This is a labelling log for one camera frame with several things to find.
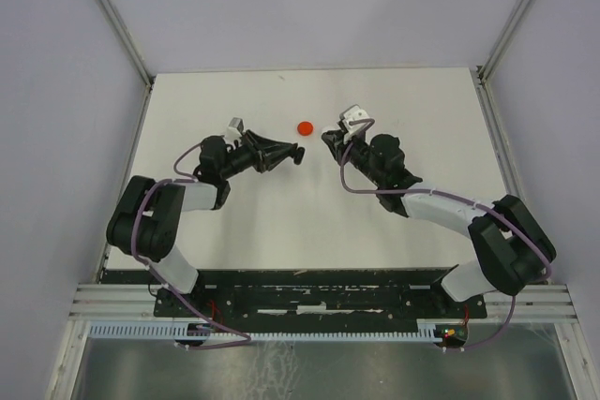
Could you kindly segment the orange charging case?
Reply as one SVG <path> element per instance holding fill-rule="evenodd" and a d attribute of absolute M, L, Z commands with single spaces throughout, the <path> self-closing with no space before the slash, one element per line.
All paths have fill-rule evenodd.
<path fill-rule="evenodd" d="M 314 125 L 309 121 L 302 121 L 297 125 L 296 130 L 299 135 L 307 137 L 313 133 Z"/>

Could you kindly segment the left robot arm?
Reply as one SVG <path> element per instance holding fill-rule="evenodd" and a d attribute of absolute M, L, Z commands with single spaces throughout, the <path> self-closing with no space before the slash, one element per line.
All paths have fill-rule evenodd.
<path fill-rule="evenodd" d="M 186 315 L 199 315 L 207 305 L 201 275 L 176 246 L 181 215 L 217 211 L 231 192 L 229 180 L 249 169 L 273 170 L 289 158 L 303 161 L 305 148 L 275 141 L 251 130 L 236 137 L 212 135 L 196 144 L 199 164 L 191 174 L 156 181 L 132 177 L 106 229 L 108 244 L 143 264 L 163 285 L 176 291 L 174 302 Z"/>

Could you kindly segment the black charging case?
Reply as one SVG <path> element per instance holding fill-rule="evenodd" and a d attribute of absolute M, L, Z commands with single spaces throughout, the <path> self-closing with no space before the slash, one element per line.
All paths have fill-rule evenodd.
<path fill-rule="evenodd" d="M 300 165 L 304 159 L 306 149 L 302 146 L 297 146 L 294 150 L 292 161 L 294 165 Z"/>

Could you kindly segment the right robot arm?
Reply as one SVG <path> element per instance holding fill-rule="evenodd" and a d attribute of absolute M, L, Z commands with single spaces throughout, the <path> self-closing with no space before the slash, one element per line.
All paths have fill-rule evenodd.
<path fill-rule="evenodd" d="M 451 317 L 464 301 L 493 290 L 516 296 L 550 276 L 557 251 L 522 199 L 470 200 L 428 185 L 406 168 L 400 140 L 389 134 L 366 140 L 327 130 L 322 141 L 341 168 L 352 165 L 373 183 L 369 192 L 384 210 L 471 241 L 474 259 L 452 267 L 429 295 L 438 315 Z"/>

